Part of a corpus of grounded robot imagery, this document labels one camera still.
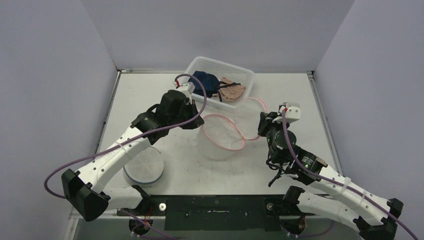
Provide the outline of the navy blue bra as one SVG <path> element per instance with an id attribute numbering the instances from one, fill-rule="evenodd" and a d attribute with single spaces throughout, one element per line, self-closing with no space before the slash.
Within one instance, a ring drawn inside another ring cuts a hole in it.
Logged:
<path id="1" fill-rule="evenodd" d="M 204 71 L 195 71 L 188 82 L 194 84 L 194 94 L 204 96 L 202 88 L 200 84 L 194 79 L 197 78 L 199 82 L 203 85 L 203 88 L 206 92 L 206 97 L 211 98 L 213 95 L 218 95 L 219 101 L 222 102 L 222 94 L 220 92 L 220 89 L 229 88 L 232 86 L 240 86 L 240 83 L 231 82 L 228 83 L 224 81 L 224 77 L 221 80 L 218 80 L 218 78 L 210 73 L 206 73 Z"/>

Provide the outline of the pink-trimmed mesh laundry bag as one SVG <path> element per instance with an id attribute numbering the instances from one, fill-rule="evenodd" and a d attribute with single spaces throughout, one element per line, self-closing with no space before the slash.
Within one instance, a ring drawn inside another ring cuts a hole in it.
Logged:
<path id="1" fill-rule="evenodd" d="M 235 106 L 232 116 L 206 115 L 196 139 L 200 154 L 210 160 L 223 161 L 245 148 L 248 141 L 259 138 L 260 113 L 266 113 L 265 103 L 248 97 Z"/>

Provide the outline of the beige bra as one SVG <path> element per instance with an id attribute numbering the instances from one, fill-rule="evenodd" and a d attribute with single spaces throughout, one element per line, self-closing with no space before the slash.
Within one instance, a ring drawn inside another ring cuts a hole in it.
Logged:
<path id="1" fill-rule="evenodd" d="M 213 97 L 218 97 L 220 102 L 234 102 L 238 100 L 245 92 L 246 86 L 238 82 L 222 77 L 217 93 L 213 93 Z"/>

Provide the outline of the blue-trimmed mesh laundry bag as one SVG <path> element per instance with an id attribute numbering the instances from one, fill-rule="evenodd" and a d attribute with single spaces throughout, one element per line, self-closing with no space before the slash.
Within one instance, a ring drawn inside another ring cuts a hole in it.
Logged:
<path id="1" fill-rule="evenodd" d="M 148 186 L 162 177 L 164 169 L 162 153 L 151 146 L 138 153 L 123 167 L 123 176 L 130 184 Z"/>

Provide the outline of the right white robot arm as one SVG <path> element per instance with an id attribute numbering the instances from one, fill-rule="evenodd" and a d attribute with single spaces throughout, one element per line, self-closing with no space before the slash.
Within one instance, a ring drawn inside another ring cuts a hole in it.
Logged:
<path id="1" fill-rule="evenodd" d="M 258 135 L 268 146 L 266 164 L 277 173 L 269 182 L 286 175 L 330 197 L 290 186 L 282 207 L 290 215 L 298 211 L 311 213 L 344 224 L 357 231 L 364 240 L 393 240 L 403 203 L 385 199 L 356 185 L 317 155 L 296 145 L 296 136 L 288 130 L 288 110 L 283 113 L 260 113 Z"/>

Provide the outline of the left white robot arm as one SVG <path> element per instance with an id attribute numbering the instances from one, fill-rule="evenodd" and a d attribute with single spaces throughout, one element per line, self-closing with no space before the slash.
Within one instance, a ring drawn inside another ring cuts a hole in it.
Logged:
<path id="1" fill-rule="evenodd" d="M 184 86 L 169 90 L 159 104 L 139 114 L 114 145 L 78 170 L 67 169 L 61 175 L 65 198 L 87 222 L 112 209 L 131 209 L 136 215 L 144 215 L 149 201 L 141 187 L 107 188 L 108 182 L 171 129 L 193 130 L 203 124 L 192 90 Z"/>

